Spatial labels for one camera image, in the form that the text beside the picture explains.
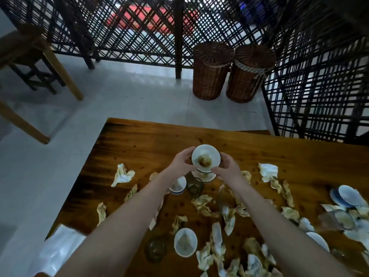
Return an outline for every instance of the brown wicker basket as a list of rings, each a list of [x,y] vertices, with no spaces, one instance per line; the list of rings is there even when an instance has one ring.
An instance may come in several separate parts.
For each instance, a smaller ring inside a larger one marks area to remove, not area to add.
[[[206,42],[193,49],[193,94],[203,100],[220,95],[234,50],[225,43]]]
[[[237,47],[228,80],[227,97],[237,103],[251,101],[265,80],[265,72],[272,69],[275,63],[275,54],[266,46],[251,44]]]

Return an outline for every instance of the person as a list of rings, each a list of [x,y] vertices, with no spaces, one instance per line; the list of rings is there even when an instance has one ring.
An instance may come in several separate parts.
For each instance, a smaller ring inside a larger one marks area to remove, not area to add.
[[[123,276],[168,188],[176,179],[196,170],[185,162],[194,149],[178,153],[154,180],[108,216],[86,237],[56,277]],[[214,167],[212,172],[245,204],[284,277],[353,276],[247,184],[230,155],[221,153],[221,157],[224,168]]]

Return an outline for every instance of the red object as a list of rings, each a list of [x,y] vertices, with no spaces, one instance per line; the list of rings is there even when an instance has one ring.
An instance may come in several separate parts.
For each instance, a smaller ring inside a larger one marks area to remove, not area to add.
[[[142,7],[142,6],[131,5],[130,9],[132,10],[133,13],[136,13],[138,18],[142,22],[145,22],[146,21],[145,18],[147,17],[147,15],[152,13],[152,8],[150,8],[150,7]],[[160,8],[160,12],[164,16],[166,16],[169,23],[174,23],[172,15],[168,13],[166,8]],[[186,16],[186,15],[183,16],[183,31],[187,35],[191,34],[193,32],[193,29],[194,29],[193,21],[198,18],[198,13],[196,11],[189,11],[189,14],[191,15],[192,19],[189,19],[188,16]],[[134,26],[135,28],[139,29],[141,27],[141,25],[139,23],[137,23],[134,19],[132,19],[132,16],[128,11],[126,11],[124,13],[124,16],[126,17],[126,19],[121,19],[121,21],[119,22],[117,28],[129,29],[132,26]],[[110,27],[112,25],[112,23],[114,23],[116,21],[117,18],[118,18],[117,14],[113,13],[107,19],[105,25]],[[169,28],[160,20],[159,16],[156,13],[150,19],[150,22],[147,24],[147,27],[151,31],[154,31],[154,32],[161,32],[163,34],[171,33]]]

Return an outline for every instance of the basket lid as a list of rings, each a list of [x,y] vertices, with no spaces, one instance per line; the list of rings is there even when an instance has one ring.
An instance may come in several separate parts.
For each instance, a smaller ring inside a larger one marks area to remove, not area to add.
[[[253,68],[271,68],[277,61],[276,55],[267,46],[256,44],[237,47],[234,58]]]
[[[233,60],[234,50],[225,43],[205,42],[193,48],[193,56],[208,66],[228,65]]]

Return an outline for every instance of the table leg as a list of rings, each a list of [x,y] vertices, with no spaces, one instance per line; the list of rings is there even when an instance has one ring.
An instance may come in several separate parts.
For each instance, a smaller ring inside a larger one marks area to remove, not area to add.
[[[68,72],[65,70],[64,66],[60,63],[58,58],[55,56],[48,42],[45,41],[44,38],[40,37],[38,44],[39,45],[35,47],[40,48],[44,52],[44,55],[49,60],[51,65],[54,67],[55,71],[59,74],[61,79],[65,82],[65,84],[67,85],[71,93],[74,95],[74,97],[76,97],[78,101],[82,101],[83,94],[81,93],[79,88],[76,86],[76,84],[74,83],[73,79],[68,74]]]
[[[10,121],[16,127],[20,128],[28,135],[35,138],[37,141],[47,144],[50,142],[50,138],[43,135],[40,131],[22,119],[19,115],[17,115],[7,104],[0,101],[0,116],[4,119]]]

